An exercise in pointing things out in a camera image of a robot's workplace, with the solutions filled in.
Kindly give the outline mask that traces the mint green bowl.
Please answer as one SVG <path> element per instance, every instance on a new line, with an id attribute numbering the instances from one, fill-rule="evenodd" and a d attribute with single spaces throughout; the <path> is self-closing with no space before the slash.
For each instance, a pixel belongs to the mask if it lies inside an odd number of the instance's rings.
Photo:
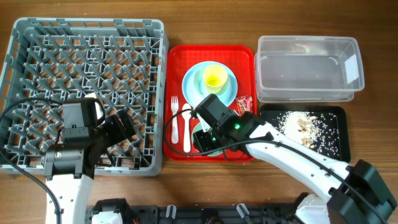
<path id="1" fill-rule="evenodd" d="M 193 131 L 192 131 L 192 133 L 191 133 L 191 142 L 193 143 L 193 140 L 194 140 L 194 138 L 193 138 L 193 134 L 195 133 L 195 132 L 197 132 L 197 131 L 200 131 L 200 130 L 202 130 L 202 126 L 201 126 L 201 123 L 198 123 L 194 128 L 193 128 Z M 208 154 L 208 156 L 209 157 L 216 157 L 216 156 L 219 156 L 220 154 L 222 154 L 223 153 L 223 151 L 217 151 L 217 152 L 213 152 L 213 153 L 211 153 L 211 154 Z"/>

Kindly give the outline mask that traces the white plastic fork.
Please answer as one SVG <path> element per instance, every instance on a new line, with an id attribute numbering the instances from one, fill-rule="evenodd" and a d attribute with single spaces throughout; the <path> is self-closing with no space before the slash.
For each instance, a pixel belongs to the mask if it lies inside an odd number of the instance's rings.
<path id="1" fill-rule="evenodd" d="M 177 96 L 172 96 L 171 98 L 171 111 L 172 115 L 176 115 L 179 109 L 178 105 L 178 97 Z M 172 143 L 176 144 L 179 141 L 178 137 L 178 121 L 177 118 L 174 117 L 172 119 L 172 137 L 171 137 Z"/>

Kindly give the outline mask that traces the yellow plastic cup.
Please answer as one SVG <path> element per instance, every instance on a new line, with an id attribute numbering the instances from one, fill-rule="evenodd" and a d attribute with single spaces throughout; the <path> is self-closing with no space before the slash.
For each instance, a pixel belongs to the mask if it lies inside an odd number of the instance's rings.
<path id="1" fill-rule="evenodd" d="M 221 65 L 209 65 L 203 71 L 203 81 L 208 93 L 218 93 L 227 80 L 228 73 Z"/>

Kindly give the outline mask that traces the white plastic spoon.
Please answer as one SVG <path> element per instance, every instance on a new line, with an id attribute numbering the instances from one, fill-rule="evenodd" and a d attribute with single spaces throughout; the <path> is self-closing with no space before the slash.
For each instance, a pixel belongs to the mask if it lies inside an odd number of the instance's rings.
<path id="1" fill-rule="evenodd" d="M 189 128 L 189 120 L 191 118 L 190 111 L 192 107 L 185 103 L 182 107 L 183 110 L 187 110 L 182 113 L 182 117 L 184 119 L 184 136 L 183 136 L 183 151 L 185 153 L 189 153 L 191 151 L 191 142 L 190 142 L 190 128 Z"/>

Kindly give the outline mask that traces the red snack wrapper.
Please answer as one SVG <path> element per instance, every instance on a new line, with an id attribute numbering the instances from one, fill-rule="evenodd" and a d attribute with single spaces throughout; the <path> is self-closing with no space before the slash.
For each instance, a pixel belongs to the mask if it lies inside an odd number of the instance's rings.
<path id="1" fill-rule="evenodd" d="M 235 102 L 238 108 L 238 114 L 242 115 L 245 112 L 252 112 L 252 96 L 245 95 L 235 98 Z"/>

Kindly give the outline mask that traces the red plastic tray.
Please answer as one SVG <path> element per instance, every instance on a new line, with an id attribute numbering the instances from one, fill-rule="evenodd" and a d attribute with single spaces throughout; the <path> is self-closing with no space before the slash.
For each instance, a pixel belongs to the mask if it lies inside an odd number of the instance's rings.
<path id="1" fill-rule="evenodd" d="M 182 83 L 185 74 L 196 64 L 202 62 L 219 62 L 228 67 L 237 79 L 237 96 L 252 97 L 252 112 L 257 114 L 257 94 L 255 85 L 254 54 L 245 45 L 177 45 L 168 54 L 167 74 L 165 81 L 165 112 L 164 124 L 171 118 L 172 97 L 177 96 L 179 111 L 188 101 L 185 99 L 182 90 Z M 171 143 L 171 123 L 167 128 L 166 138 L 174 149 L 183 152 L 183 129 L 184 119 L 181 115 L 177 118 L 179 142 Z M 214 156 L 183 156 L 173 152 L 164 140 L 164 154 L 171 160 L 188 162 L 224 162 L 226 159 L 217 152 Z M 241 151 L 226 151 L 228 159 L 237 162 L 247 162 L 253 157 L 244 156 Z"/>

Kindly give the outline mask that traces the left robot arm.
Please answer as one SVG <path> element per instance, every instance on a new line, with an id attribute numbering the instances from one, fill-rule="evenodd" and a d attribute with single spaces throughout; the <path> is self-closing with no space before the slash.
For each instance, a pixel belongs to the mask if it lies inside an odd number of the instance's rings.
<path id="1" fill-rule="evenodd" d="M 97 117 L 97 98 L 63 103 L 63 141 L 44 157 L 47 194 L 46 223 L 83 223 L 93 188 L 95 167 L 108 148 L 135 135 L 132 117 L 124 110 Z"/>

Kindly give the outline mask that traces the light blue plate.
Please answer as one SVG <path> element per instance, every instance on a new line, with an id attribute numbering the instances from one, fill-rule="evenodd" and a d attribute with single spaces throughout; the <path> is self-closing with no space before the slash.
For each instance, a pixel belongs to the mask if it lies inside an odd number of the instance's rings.
<path id="1" fill-rule="evenodd" d="M 204 98 L 201 96 L 195 89 L 194 84 L 193 84 L 193 77 L 195 76 L 196 72 L 201 69 L 201 68 L 206 68 L 209 65 L 221 65 L 223 66 L 227 73 L 228 73 L 228 78 L 229 78 L 229 88 L 228 90 L 223 94 L 217 97 L 219 100 L 225 105 L 229 106 L 235 99 L 237 92 L 238 92 L 238 83 L 237 79 L 234 75 L 234 73 L 225 65 L 219 62 L 214 62 L 214 61 L 205 61 L 205 62 L 200 62 L 193 67 L 191 67 L 185 74 L 183 81 L 182 81 L 182 92 L 183 96 L 186 99 L 187 103 L 191 107 L 196 107 Z"/>

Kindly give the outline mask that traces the rice and food scraps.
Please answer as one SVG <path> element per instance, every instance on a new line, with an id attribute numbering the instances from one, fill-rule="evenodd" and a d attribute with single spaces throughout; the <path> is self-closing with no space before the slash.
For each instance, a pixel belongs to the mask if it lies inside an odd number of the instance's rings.
<path id="1" fill-rule="evenodd" d="M 267 120 L 291 140 L 324 156 L 340 156 L 337 117 L 333 113 L 274 111 Z"/>

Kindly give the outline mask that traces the black waste tray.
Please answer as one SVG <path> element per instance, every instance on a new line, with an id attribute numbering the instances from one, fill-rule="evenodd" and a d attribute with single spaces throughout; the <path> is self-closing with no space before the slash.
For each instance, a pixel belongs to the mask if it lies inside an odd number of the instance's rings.
<path id="1" fill-rule="evenodd" d="M 307 112 L 321 112 L 333 113 L 337 117 L 337 124 L 340 137 L 340 156 L 336 158 L 339 161 L 349 162 L 351 160 L 351 153 L 349 149 L 348 127 L 346 121 L 346 113 L 343 108 L 339 106 L 316 106 L 316 105 L 291 105 L 291 104 L 267 104 L 262 105 L 260 109 L 260 116 L 267 120 L 267 114 L 274 111 L 307 111 Z"/>

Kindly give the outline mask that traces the clear plastic bin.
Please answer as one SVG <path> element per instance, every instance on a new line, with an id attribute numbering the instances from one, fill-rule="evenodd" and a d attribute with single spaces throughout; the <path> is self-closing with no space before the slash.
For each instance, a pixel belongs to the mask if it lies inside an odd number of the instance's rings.
<path id="1" fill-rule="evenodd" d="M 263 103 L 351 101 L 365 86 L 353 37 L 263 35 L 255 68 L 257 99 Z"/>

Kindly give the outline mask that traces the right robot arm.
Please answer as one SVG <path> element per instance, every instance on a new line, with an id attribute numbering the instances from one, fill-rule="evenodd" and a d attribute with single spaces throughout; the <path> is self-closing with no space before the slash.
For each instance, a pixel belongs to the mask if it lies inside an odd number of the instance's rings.
<path id="1" fill-rule="evenodd" d="M 194 111 L 209 125 L 194 133 L 203 154 L 230 149 L 268 162 L 309 189 L 294 208 L 302 223 L 387 223 L 397 201 L 377 169 L 359 160 L 355 166 L 323 156 L 289 139 L 252 112 L 237 114 L 208 95 Z"/>

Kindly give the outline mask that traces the grey dishwasher rack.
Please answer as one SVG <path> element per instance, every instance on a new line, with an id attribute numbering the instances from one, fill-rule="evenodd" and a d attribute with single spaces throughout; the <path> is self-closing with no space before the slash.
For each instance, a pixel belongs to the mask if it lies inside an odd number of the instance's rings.
<path id="1" fill-rule="evenodd" d="M 1 171 L 43 174 L 60 102 L 94 96 L 108 115 L 128 113 L 136 132 L 108 148 L 96 174 L 158 175 L 168 49 L 157 19 L 18 19 L 1 70 Z"/>

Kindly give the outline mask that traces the small green saucer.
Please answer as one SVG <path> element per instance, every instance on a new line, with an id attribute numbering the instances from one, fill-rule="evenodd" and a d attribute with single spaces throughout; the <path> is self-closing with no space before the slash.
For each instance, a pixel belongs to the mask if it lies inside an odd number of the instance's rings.
<path id="1" fill-rule="evenodd" d="M 206 97 L 209 92 L 205 88 L 205 82 L 203 81 L 203 72 L 205 68 L 199 69 L 195 76 L 193 77 L 193 84 L 196 89 L 196 91 L 203 97 Z M 229 78 L 227 78 L 226 83 L 222 87 L 222 89 L 216 93 L 216 95 L 220 96 L 223 95 L 229 88 Z"/>

